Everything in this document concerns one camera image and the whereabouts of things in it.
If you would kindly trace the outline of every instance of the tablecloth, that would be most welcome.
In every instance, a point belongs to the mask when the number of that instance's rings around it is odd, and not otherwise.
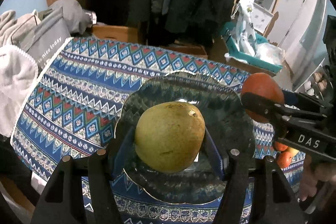
[[[11,144],[22,161],[48,180],[64,155],[85,157],[107,145],[128,96],[148,79],[174,70],[209,74],[223,85],[241,90],[248,73],[190,55],[115,41],[73,38],[55,57],[27,98]],[[254,157],[276,155],[273,128],[255,122]],[[304,153],[293,157],[285,175],[297,192]],[[82,180],[84,204],[92,211],[87,178]],[[129,224],[211,223],[221,199],[205,205],[167,204],[155,200],[125,174],[112,182],[122,218]],[[253,182],[246,189],[241,223],[251,210]]]

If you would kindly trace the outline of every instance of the small orange fruit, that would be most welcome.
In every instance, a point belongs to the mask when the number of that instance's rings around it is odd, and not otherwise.
[[[275,141],[275,142],[273,143],[273,147],[274,147],[274,149],[275,149],[276,151],[285,151],[285,150],[288,148],[287,145],[284,145],[284,144],[279,143],[279,142],[277,142],[277,141]]]
[[[277,82],[275,82],[271,76],[263,72],[252,74],[246,79],[241,89],[241,95],[245,92],[254,93],[281,105],[285,103],[284,94]],[[246,113],[257,122],[269,122],[265,117],[250,110],[246,110]]]
[[[282,152],[277,158],[277,163],[280,168],[286,168],[290,166],[291,162],[292,162],[292,155],[288,151]]]

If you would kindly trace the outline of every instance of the screw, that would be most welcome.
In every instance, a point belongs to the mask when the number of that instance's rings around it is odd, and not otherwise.
[[[230,153],[231,153],[233,156],[238,156],[240,152],[239,152],[238,149],[235,149],[235,148],[234,148],[234,149],[231,149],[231,150],[230,150]]]
[[[284,116],[282,116],[282,119],[288,122],[291,118],[284,115]]]
[[[106,153],[106,150],[103,149],[103,148],[97,150],[97,154],[98,154],[99,156],[103,156],[103,155],[105,155],[105,153]]]
[[[269,162],[273,162],[274,161],[274,158],[272,156],[270,156],[270,155],[265,156],[264,159],[266,161],[269,161]]]
[[[71,157],[69,155],[65,155],[63,158],[62,158],[62,161],[64,162],[67,162],[71,159]]]

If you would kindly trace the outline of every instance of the teal plastic basket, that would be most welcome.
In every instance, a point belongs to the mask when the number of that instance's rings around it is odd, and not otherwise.
[[[225,23],[220,33],[223,36],[224,41],[226,42],[226,46],[227,46],[228,53],[230,56],[238,58],[238,59],[246,60],[248,64],[252,66],[262,68],[265,70],[269,70],[276,74],[282,69],[282,65],[273,65],[266,61],[260,60],[258,58],[255,58],[253,56],[250,56],[248,54],[238,51],[235,45],[234,39],[231,36],[231,31],[233,30],[234,27],[235,25],[233,22],[227,22]],[[262,35],[257,34],[257,33],[255,35],[256,35],[257,44],[268,43],[268,40]]]

